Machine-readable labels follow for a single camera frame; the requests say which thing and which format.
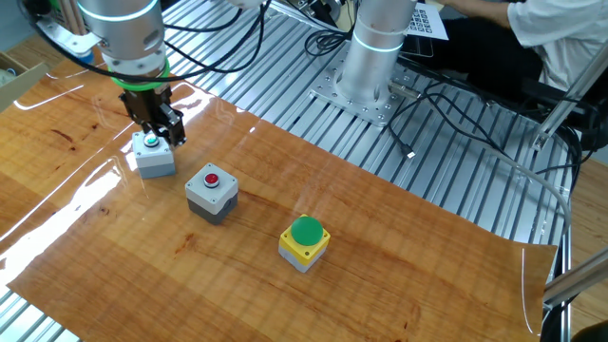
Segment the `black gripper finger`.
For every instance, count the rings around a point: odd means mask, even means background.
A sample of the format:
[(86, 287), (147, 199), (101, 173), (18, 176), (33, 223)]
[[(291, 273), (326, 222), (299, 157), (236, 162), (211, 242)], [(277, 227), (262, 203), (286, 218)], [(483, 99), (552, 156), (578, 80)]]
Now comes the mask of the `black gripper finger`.
[(152, 128), (152, 103), (146, 99), (142, 92), (123, 92), (119, 99), (123, 102), (125, 110), (130, 119), (138, 124), (144, 133), (149, 133)]
[(171, 106), (159, 108), (158, 126), (161, 135), (172, 146), (181, 146), (186, 142), (183, 125), (183, 114)]

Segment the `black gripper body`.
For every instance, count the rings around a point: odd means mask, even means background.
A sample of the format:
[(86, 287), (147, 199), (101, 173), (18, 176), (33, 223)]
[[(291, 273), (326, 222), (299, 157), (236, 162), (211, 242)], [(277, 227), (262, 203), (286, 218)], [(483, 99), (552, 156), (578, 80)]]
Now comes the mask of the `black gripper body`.
[(169, 85), (147, 90), (123, 91), (123, 104), (129, 117), (137, 124), (169, 124), (162, 107), (170, 106), (172, 92)]

